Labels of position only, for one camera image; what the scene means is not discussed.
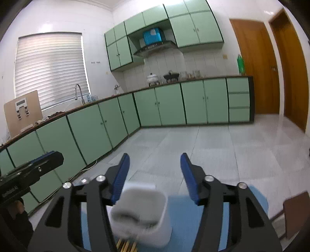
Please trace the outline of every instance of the silver bolt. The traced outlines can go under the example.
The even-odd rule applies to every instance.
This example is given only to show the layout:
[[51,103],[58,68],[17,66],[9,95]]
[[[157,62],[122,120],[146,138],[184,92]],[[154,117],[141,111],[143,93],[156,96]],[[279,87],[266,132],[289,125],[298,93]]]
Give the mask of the silver bolt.
[[105,176],[104,176],[104,175],[99,175],[98,177],[96,177],[96,180],[97,180],[98,182],[105,181]]
[[86,184],[88,182],[88,179],[87,178],[82,178],[81,182],[82,182],[82,184]]
[[62,185],[62,187],[63,187],[64,189],[69,189],[71,186],[72,186],[72,184],[71,184],[70,182],[66,182],[66,183],[64,183],[64,184]]
[[214,181],[214,177],[211,175],[207,175],[207,176],[205,176],[205,181],[212,182],[212,181]]
[[244,183],[244,182],[240,182],[240,183],[238,184],[238,186],[239,186],[239,188],[241,188],[241,189],[246,189],[246,188],[248,187],[248,185],[247,185],[246,183]]

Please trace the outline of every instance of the blue box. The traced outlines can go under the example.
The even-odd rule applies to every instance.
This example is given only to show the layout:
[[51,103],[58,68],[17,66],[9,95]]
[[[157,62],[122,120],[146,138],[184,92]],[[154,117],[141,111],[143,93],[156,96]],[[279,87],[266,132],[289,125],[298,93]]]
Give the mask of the blue box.
[[166,40],[165,35],[160,28],[152,28],[148,31],[145,31],[143,33],[143,38],[145,45],[147,46],[156,42],[162,42]]

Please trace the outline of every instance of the metal faucet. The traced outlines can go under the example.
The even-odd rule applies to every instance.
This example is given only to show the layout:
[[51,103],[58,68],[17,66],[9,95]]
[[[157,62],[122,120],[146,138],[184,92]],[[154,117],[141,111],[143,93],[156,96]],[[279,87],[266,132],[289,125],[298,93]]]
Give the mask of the metal faucet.
[[79,89],[80,89],[80,94],[81,94],[81,98],[82,98],[82,104],[83,105],[85,105],[85,101],[84,101],[84,99],[83,99],[83,95],[82,95],[82,90],[81,90],[81,87],[80,87],[80,85],[79,84],[76,84],[75,85],[75,100],[77,101],[77,99],[78,99],[78,96],[77,96],[77,86],[79,87]]

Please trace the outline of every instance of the window blind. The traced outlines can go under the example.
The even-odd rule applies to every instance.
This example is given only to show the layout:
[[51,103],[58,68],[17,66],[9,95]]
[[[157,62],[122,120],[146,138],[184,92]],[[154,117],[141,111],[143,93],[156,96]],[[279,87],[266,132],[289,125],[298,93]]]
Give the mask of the window blind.
[[90,93],[81,34],[50,33],[19,38],[15,97],[37,90],[41,109],[45,109],[74,99],[75,84],[81,86],[83,95]]

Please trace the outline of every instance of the countertop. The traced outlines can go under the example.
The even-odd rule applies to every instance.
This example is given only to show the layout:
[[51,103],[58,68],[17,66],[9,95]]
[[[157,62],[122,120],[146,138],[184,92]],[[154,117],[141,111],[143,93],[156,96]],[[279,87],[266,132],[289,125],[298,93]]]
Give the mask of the countertop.
[[85,105],[82,105],[82,106],[79,106],[79,107],[76,107],[74,109],[71,109],[71,110],[68,110],[64,113],[61,113],[57,116],[54,116],[50,119],[47,119],[45,120],[44,122],[41,122],[40,124],[37,124],[35,126],[33,126],[32,128],[29,128],[27,130],[25,130],[23,133],[17,135],[16,137],[12,138],[11,140],[7,141],[4,145],[1,145],[0,146],[0,152],[7,148],[8,146],[10,146],[11,144],[13,144],[14,142],[16,142],[17,140],[21,139],[22,137],[24,137],[25,135],[43,127],[44,125],[48,124],[48,123],[51,123],[61,117],[64,117],[66,115],[69,115],[71,113],[74,113],[76,111],[79,111],[83,108],[87,108],[89,106],[92,106],[92,105],[95,105],[95,104],[98,104],[98,103],[101,103],[103,101],[106,101],[106,100],[109,100],[109,99],[112,99],[112,98],[116,98],[116,97],[119,97],[119,96],[122,96],[122,95],[126,95],[126,94],[129,94],[129,93],[133,93],[133,92],[137,92],[137,91],[142,91],[142,90],[146,90],[146,89],[150,89],[150,88],[156,88],[156,87],[160,87],[160,86],[167,86],[167,85],[172,85],[172,84],[176,84],[176,83],[181,83],[181,82],[189,82],[189,81],[195,81],[195,80],[206,80],[206,79],[218,79],[218,78],[237,78],[237,77],[251,77],[251,76],[247,76],[247,75],[229,75],[229,76],[215,76],[215,77],[201,77],[201,78],[192,78],[192,79],[187,79],[187,80],[182,80],[182,81],[173,81],[173,82],[169,82],[169,83],[165,83],[165,84],[160,84],[160,85],[154,85],[154,86],[151,86],[151,87],[145,87],[145,88],[141,88],[141,89],[137,89],[137,90],[133,90],[131,92],[125,92],[125,93],[122,93],[122,94],[118,94],[118,95],[113,95],[113,96],[110,96],[110,97],[107,97],[107,98],[104,98],[104,99],[101,99],[101,100],[97,100],[97,101],[94,101],[94,102],[90,102],[90,103],[87,103]]

